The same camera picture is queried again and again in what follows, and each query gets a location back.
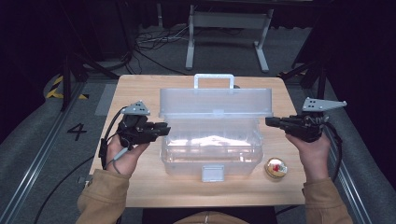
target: white stand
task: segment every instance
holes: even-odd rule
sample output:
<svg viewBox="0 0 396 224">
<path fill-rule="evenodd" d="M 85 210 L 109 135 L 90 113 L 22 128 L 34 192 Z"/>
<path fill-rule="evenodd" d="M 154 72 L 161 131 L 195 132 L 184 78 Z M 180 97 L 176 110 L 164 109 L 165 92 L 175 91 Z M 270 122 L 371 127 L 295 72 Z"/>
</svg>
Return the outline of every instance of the white stand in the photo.
<svg viewBox="0 0 396 224">
<path fill-rule="evenodd" d="M 192 69 L 194 59 L 194 27 L 224 27 L 262 30 L 262 36 L 259 41 L 254 42 L 254 48 L 256 49 L 262 71 L 267 73 L 269 68 L 267 61 L 265 61 L 262 46 L 267 36 L 273 12 L 273 9 L 268 10 L 267 14 L 200 12 L 195 11 L 194 6 L 191 5 L 189 19 L 190 37 L 187 49 L 186 69 Z"/>
</svg>

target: number 4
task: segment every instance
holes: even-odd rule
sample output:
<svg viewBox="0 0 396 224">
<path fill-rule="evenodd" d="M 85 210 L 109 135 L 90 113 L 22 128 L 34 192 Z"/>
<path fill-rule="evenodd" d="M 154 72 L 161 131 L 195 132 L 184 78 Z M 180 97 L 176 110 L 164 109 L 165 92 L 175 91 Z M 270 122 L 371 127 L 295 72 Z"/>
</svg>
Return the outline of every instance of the number 4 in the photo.
<svg viewBox="0 0 396 224">
<path fill-rule="evenodd" d="M 78 141 L 79 135 L 80 135 L 81 133 L 86 133 L 86 132 L 87 132 L 87 131 L 83 131 L 83 130 L 82 130 L 83 127 L 84 127 L 84 124 L 80 123 L 80 124 L 76 125 L 75 127 L 69 129 L 67 132 L 68 132 L 68 133 L 76 133 L 77 136 L 76 136 L 75 141 Z"/>
</svg>

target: handheld controller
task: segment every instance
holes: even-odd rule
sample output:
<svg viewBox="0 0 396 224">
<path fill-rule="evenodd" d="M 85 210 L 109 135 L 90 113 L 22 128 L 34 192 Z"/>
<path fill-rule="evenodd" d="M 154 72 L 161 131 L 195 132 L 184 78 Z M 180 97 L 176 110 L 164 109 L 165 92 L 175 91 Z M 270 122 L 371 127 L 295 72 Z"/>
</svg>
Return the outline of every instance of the handheld controller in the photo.
<svg viewBox="0 0 396 224">
<path fill-rule="evenodd" d="M 101 158 L 103 167 L 106 166 L 107 136 L 115 119 L 120 114 L 123 114 L 123 117 L 116 134 L 120 137 L 121 145 L 127 150 L 132 150 L 135 145 L 155 142 L 157 137 L 168 135 L 171 130 L 166 122 L 148 122 L 147 116 L 150 115 L 150 112 L 142 101 L 122 108 L 112 120 L 106 136 L 101 139 L 99 158 Z"/>
<path fill-rule="evenodd" d="M 347 102 L 335 102 L 306 98 L 301 115 L 288 118 L 265 118 L 265 124 L 280 128 L 305 142 L 315 142 L 321 137 L 323 127 L 329 117 L 323 116 L 323 111 L 346 106 Z"/>
</svg>

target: box latch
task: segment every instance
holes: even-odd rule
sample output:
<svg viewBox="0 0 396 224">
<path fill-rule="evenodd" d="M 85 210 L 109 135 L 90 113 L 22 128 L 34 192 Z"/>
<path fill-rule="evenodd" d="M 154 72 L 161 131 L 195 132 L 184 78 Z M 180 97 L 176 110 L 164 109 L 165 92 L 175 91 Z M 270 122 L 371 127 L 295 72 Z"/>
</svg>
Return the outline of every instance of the box latch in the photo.
<svg viewBox="0 0 396 224">
<path fill-rule="evenodd" d="M 202 167 L 203 182 L 224 181 L 224 165 L 204 165 Z"/>
</svg>

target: metal rail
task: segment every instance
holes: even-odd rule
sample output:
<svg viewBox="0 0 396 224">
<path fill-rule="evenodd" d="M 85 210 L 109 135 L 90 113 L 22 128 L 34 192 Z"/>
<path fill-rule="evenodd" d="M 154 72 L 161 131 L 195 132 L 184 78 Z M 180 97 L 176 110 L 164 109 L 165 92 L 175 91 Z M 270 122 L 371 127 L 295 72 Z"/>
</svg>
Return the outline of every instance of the metal rail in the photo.
<svg viewBox="0 0 396 224">
<path fill-rule="evenodd" d="M 54 121 L 49 131 L 49 134 L 47 135 L 47 138 L 45 139 L 43 145 L 39 149 L 32 164 L 27 169 L 20 185 L 18 186 L 10 202 L 8 203 L 5 212 L 0 217 L 0 224 L 12 223 L 14 218 L 19 213 L 21 206 L 23 205 L 33 184 L 35 183 L 38 175 L 40 174 L 41 169 L 43 168 L 47 160 L 47 157 L 52 151 L 53 144 L 59 135 L 59 131 L 64 125 L 64 121 L 66 120 L 67 115 L 70 113 L 74 103 L 78 99 L 79 95 L 82 93 L 82 89 L 84 88 L 84 86 L 85 83 L 82 82 L 78 82 L 75 84 L 70 105 L 66 108 L 64 112 L 61 112 Z"/>
</svg>

